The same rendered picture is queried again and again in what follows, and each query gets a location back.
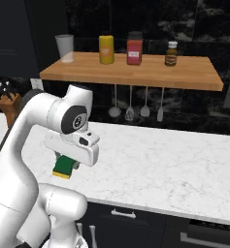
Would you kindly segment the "hanging silver narrow turner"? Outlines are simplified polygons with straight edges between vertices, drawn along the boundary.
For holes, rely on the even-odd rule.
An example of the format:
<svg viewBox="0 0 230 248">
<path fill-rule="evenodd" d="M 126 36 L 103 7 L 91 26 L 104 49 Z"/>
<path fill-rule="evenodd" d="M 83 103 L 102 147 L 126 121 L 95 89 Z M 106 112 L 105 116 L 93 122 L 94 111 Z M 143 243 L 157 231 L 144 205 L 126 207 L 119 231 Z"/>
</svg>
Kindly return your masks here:
<svg viewBox="0 0 230 248">
<path fill-rule="evenodd" d="M 164 98 L 164 87 L 162 88 L 160 108 L 159 108 L 158 113 L 157 113 L 157 121 L 158 122 L 162 122 L 162 120 L 163 120 L 163 98 Z"/>
</svg>

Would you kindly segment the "white wall outlet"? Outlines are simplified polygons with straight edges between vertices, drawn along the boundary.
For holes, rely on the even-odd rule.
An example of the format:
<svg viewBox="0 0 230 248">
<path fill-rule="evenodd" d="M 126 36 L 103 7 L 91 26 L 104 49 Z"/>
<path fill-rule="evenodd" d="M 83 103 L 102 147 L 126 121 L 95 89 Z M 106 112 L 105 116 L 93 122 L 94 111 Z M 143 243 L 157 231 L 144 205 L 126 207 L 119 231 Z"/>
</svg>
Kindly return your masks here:
<svg viewBox="0 0 230 248">
<path fill-rule="evenodd" d="M 43 82 L 39 78 L 31 78 L 30 81 L 33 89 L 44 89 Z"/>
</svg>

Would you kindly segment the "brown bottle with white cap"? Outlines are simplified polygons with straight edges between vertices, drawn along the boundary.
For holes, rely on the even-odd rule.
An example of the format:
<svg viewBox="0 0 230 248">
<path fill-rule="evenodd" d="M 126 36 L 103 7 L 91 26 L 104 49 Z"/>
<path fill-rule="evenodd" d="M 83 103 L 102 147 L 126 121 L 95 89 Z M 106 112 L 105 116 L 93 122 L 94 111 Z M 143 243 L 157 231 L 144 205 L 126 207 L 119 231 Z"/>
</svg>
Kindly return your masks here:
<svg viewBox="0 0 230 248">
<path fill-rule="evenodd" d="M 177 64 L 177 46 L 178 43 L 175 41 L 170 41 L 168 43 L 168 49 L 165 54 L 165 65 L 166 66 L 175 66 Z"/>
</svg>

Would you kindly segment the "wooden knife block with knives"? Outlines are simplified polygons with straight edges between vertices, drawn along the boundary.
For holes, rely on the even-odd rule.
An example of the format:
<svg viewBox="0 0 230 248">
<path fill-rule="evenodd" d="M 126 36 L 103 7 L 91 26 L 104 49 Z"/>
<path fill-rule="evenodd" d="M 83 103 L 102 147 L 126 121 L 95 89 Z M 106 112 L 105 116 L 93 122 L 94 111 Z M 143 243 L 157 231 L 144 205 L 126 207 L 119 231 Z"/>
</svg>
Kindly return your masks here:
<svg viewBox="0 0 230 248">
<path fill-rule="evenodd" d="M 7 126 L 10 127 L 18 115 L 21 96 L 9 81 L 0 82 L 0 109 L 5 114 Z"/>
</svg>

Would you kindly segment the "hanging silver spatula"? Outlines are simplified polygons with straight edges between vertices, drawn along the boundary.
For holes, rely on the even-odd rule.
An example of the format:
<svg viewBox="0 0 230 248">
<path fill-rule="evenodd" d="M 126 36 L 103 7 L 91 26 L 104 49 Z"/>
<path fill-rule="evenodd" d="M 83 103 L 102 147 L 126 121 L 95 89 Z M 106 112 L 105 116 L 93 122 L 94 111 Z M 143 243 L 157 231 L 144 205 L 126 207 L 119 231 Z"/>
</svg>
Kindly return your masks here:
<svg viewBox="0 0 230 248">
<path fill-rule="evenodd" d="M 140 115 L 142 117 L 149 117 L 149 114 L 150 114 L 150 110 L 148 107 L 148 93 L 146 91 L 146 93 L 145 93 L 145 105 L 141 108 Z"/>
</svg>

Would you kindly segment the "hanging silver whisk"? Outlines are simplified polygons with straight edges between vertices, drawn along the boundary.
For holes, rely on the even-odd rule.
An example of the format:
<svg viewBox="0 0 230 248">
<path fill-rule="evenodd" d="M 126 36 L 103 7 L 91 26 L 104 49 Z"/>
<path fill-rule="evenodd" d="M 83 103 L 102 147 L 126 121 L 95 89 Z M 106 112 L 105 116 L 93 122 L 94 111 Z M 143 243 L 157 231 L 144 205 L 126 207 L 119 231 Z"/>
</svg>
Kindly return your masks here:
<svg viewBox="0 0 230 248">
<path fill-rule="evenodd" d="M 132 108 L 132 93 L 129 93 L 129 108 L 125 112 L 125 119 L 132 121 L 134 119 L 134 110 Z"/>
</svg>

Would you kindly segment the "red jar with dark lid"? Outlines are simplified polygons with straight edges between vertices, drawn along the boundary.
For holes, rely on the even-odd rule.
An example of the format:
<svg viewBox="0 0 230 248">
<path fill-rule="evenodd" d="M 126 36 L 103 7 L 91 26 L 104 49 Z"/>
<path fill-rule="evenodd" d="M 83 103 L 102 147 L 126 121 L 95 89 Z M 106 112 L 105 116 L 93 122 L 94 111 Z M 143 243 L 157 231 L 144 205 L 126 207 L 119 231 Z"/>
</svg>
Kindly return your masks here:
<svg viewBox="0 0 230 248">
<path fill-rule="evenodd" d="M 131 31 L 127 37 L 127 64 L 140 65 L 143 53 L 143 33 L 141 31 Z"/>
</svg>

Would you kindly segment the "hanging silver ladle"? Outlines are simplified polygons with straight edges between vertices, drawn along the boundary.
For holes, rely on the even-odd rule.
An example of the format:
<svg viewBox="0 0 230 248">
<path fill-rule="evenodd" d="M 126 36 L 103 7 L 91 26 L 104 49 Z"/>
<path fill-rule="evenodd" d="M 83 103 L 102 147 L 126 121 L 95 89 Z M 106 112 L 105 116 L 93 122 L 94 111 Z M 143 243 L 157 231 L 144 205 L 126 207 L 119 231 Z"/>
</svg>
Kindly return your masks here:
<svg viewBox="0 0 230 248">
<path fill-rule="evenodd" d="M 116 117 L 119 117 L 120 114 L 121 114 L 121 109 L 117 106 L 117 94 L 116 94 L 116 84 L 115 84 L 115 106 L 114 107 L 111 107 L 108 111 L 109 113 L 109 116 L 110 117 L 113 117 L 113 118 L 116 118 Z"/>
</svg>

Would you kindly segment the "wooden wall shelf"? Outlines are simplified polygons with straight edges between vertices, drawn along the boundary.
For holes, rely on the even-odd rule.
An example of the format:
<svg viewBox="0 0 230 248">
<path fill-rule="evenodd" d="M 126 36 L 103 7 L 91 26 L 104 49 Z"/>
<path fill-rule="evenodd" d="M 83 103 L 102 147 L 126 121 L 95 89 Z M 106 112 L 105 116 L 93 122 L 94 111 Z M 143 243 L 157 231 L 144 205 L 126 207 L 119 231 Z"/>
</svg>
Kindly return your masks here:
<svg viewBox="0 0 230 248">
<path fill-rule="evenodd" d="M 127 65 L 126 55 L 116 53 L 114 64 L 103 65 L 97 52 L 75 52 L 73 62 L 58 60 L 40 72 L 40 78 L 207 91 L 223 89 L 223 82 L 208 57 L 179 56 L 174 67 L 167 67 L 164 62 L 164 55 L 144 54 L 140 66 Z"/>
</svg>

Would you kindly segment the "dark drawer front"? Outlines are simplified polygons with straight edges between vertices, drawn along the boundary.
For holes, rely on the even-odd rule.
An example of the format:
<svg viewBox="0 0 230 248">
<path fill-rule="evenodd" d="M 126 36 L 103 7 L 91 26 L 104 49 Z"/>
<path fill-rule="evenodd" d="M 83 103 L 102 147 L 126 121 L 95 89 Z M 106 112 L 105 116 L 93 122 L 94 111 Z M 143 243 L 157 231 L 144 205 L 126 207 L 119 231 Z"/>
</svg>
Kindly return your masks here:
<svg viewBox="0 0 230 248">
<path fill-rule="evenodd" d="M 136 219 L 114 216 L 111 211 L 136 214 Z M 163 214 L 90 202 L 88 225 L 96 228 L 98 248 L 161 248 L 166 224 Z"/>
</svg>

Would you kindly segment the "dark upper cupboard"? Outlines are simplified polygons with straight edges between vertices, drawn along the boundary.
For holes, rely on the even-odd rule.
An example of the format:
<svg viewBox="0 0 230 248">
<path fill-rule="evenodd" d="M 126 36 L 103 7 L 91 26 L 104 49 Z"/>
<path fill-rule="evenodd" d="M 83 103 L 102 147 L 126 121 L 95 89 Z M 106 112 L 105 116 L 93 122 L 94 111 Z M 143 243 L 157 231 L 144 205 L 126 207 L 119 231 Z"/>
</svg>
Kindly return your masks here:
<svg viewBox="0 0 230 248">
<path fill-rule="evenodd" d="M 38 78 L 67 32 L 65 0 L 0 0 L 0 77 Z"/>
</svg>

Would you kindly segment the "green and yellow sponge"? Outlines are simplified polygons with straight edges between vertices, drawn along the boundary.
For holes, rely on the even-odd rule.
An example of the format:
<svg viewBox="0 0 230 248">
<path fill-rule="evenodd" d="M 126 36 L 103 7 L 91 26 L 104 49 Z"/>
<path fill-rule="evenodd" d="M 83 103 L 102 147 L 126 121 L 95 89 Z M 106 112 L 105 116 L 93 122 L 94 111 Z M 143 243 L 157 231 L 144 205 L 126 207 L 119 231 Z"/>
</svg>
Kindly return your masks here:
<svg viewBox="0 0 230 248">
<path fill-rule="evenodd" d="M 62 155 L 56 160 L 52 174 L 69 179 L 72 175 L 74 164 L 76 164 L 75 160 Z"/>
</svg>

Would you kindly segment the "yellow bottle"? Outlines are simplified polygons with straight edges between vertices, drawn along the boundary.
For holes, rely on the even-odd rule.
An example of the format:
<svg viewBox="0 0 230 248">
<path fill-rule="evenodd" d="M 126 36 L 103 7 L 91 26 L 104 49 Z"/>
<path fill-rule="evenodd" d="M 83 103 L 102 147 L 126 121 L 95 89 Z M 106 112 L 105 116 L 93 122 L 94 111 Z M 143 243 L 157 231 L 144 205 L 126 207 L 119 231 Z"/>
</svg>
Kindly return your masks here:
<svg viewBox="0 0 230 248">
<path fill-rule="evenodd" d="M 99 37 L 99 61 L 105 65 L 115 62 L 114 37 L 112 35 Z"/>
</svg>

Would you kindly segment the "white cup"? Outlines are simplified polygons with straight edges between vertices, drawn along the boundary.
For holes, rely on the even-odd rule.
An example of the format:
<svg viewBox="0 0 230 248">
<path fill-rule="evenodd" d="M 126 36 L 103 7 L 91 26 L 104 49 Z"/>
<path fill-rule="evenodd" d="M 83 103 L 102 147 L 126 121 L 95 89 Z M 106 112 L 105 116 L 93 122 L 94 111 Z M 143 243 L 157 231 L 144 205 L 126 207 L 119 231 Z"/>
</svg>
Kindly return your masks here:
<svg viewBox="0 0 230 248">
<path fill-rule="evenodd" d="M 74 61 L 74 36 L 70 34 L 56 35 L 55 40 L 59 51 L 60 59 L 64 63 Z"/>
</svg>

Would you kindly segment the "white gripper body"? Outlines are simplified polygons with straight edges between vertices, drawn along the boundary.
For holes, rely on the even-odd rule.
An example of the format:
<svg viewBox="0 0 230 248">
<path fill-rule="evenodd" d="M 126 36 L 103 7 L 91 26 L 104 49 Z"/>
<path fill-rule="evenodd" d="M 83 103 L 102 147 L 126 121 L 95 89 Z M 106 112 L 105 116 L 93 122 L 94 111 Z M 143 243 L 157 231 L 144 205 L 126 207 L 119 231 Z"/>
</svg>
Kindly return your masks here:
<svg viewBox="0 0 230 248">
<path fill-rule="evenodd" d="M 75 132 L 70 135 L 48 131 L 45 146 L 81 164 L 93 167 L 98 160 L 100 138 L 92 131 Z"/>
</svg>

